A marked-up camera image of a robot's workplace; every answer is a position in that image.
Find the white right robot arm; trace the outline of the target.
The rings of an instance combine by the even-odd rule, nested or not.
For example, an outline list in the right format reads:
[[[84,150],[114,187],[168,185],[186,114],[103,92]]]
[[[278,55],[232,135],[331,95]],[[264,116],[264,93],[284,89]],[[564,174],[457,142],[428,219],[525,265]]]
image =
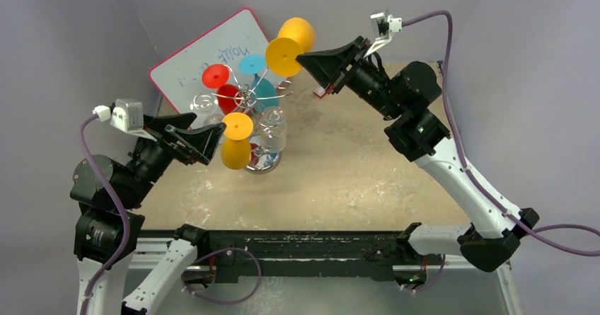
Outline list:
[[[458,226],[411,224],[399,236],[399,258],[414,263],[428,254],[461,256],[491,273],[512,257],[538,213],[490,201],[485,179],[460,160],[449,129],[429,110],[442,93],[430,65],[414,61],[389,76],[379,57],[367,54],[368,46],[358,37],[336,49],[298,55],[296,61],[327,92],[349,88],[389,121],[384,132],[392,147],[433,177],[469,219]]]

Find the red plastic wine glass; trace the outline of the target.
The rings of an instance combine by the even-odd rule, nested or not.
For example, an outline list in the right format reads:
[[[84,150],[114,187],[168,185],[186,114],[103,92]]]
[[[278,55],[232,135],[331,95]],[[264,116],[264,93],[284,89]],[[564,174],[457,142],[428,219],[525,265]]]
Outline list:
[[[235,111],[240,101],[239,88],[229,83],[230,75],[229,68],[224,64],[209,65],[201,75],[202,83],[207,88],[215,90],[217,104],[225,115]]]

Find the clear glass tumbler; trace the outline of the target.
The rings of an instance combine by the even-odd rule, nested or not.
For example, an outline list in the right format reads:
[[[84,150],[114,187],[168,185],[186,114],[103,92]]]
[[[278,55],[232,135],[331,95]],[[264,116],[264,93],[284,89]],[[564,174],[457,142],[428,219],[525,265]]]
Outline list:
[[[283,108],[266,108],[259,119],[260,146],[268,153],[281,152],[287,144],[287,115]]]

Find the clear wine glass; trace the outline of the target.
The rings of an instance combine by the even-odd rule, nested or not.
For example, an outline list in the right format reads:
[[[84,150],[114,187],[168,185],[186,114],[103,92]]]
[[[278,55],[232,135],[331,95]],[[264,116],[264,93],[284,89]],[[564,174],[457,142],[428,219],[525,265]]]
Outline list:
[[[190,109],[197,116],[192,123],[192,129],[220,123],[224,116],[218,105],[217,98],[212,94],[196,95],[192,99]]]

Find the yellow wine glass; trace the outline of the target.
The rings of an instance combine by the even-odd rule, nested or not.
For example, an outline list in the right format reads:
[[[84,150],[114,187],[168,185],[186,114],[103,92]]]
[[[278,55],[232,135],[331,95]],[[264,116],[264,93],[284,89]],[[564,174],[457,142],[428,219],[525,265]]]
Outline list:
[[[251,160],[249,138],[254,130],[253,121],[248,115],[235,112],[225,115],[222,122],[226,129],[221,145],[221,162],[232,170],[244,169]]]
[[[315,39],[316,32],[307,20],[300,17],[288,19],[266,48],[267,67],[281,77],[297,75],[302,67],[296,57],[310,52]]]

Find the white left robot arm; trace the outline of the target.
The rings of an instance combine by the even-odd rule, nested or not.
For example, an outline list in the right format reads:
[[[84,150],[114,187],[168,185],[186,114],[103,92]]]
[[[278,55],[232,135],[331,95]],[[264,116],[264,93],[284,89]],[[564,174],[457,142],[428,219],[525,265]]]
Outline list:
[[[211,255],[207,233],[180,227],[162,261],[130,295],[125,280],[144,217],[136,214],[144,198],[173,161],[209,164],[226,126],[192,129],[194,113],[151,117],[98,106],[88,117],[137,136],[129,161],[121,164],[93,155],[84,139],[84,160],[75,168],[70,196],[81,210],[74,253],[79,269],[80,314],[152,314],[189,264],[201,265]]]

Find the teal plastic wine glass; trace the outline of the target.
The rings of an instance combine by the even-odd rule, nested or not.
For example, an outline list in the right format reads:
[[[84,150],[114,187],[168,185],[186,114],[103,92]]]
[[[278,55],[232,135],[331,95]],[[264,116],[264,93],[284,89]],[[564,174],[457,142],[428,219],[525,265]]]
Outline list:
[[[249,89],[256,95],[255,111],[261,113],[266,108],[279,106],[279,99],[273,84],[266,78],[266,60],[264,55],[246,55],[239,63],[238,68],[243,74],[252,74],[253,81]]]

